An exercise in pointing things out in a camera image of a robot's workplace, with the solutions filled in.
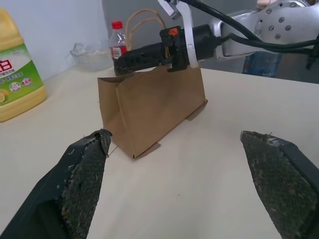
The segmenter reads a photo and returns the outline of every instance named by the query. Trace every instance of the white table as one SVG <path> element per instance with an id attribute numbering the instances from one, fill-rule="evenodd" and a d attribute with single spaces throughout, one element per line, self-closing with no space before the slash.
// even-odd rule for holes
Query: white table
<path id="1" fill-rule="evenodd" d="M 208 105 L 132 162 L 111 145 L 89 239 L 280 239 L 254 188 L 242 130 L 295 143 L 319 167 L 319 85 L 202 70 Z M 0 232 L 68 145 L 102 127 L 98 76 L 71 69 L 0 124 Z"/>

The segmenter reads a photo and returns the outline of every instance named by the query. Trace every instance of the green label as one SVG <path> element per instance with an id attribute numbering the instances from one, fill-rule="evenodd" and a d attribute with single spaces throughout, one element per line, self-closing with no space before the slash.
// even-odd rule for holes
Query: green label
<path id="1" fill-rule="evenodd" d="M 41 86 L 41 78 L 24 44 L 0 52 L 0 106 Z"/>

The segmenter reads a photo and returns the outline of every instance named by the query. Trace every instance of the blue bottle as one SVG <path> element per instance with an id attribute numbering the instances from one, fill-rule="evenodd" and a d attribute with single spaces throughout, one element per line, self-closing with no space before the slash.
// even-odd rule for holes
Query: blue bottle
<path id="1" fill-rule="evenodd" d="M 275 77 L 282 54 L 256 52 L 245 59 L 243 74 Z"/>

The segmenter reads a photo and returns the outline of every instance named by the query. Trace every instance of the white wall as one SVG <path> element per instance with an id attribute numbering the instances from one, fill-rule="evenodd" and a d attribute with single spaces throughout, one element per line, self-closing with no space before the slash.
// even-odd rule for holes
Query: white wall
<path id="1" fill-rule="evenodd" d="M 108 38 L 101 0 L 0 0 L 19 27 L 43 80 L 74 65 L 75 42 Z"/>

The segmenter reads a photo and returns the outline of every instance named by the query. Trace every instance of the plastic bottle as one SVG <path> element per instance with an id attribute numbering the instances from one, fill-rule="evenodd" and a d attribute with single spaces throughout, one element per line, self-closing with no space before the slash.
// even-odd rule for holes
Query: plastic bottle
<path id="1" fill-rule="evenodd" d="M 38 105 L 44 85 L 10 15 L 0 8 L 0 122 Z"/>
<path id="2" fill-rule="evenodd" d="M 275 77 L 282 54 L 256 52 L 245 59 L 243 73 L 255 76 Z"/>
<path id="3" fill-rule="evenodd" d="M 121 21 L 112 22 L 113 32 L 109 39 L 109 47 L 113 61 L 120 58 L 125 52 L 127 52 L 125 35 L 122 33 L 123 24 Z"/>

